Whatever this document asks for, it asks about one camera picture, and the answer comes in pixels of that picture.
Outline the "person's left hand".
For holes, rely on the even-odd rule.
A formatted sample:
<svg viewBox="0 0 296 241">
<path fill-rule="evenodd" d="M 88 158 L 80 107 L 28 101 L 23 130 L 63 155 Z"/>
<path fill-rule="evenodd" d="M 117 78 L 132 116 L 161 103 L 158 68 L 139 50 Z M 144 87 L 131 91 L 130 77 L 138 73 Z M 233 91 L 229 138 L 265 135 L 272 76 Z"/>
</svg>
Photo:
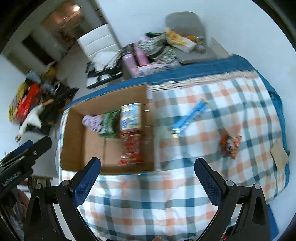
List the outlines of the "person's left hand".
<svg viewBox="0 0 296 241">
<path fill-rule="evenodd" d="M 164 241 L 161 237 L 156 236 L 152 241 Z"/>
</svg>

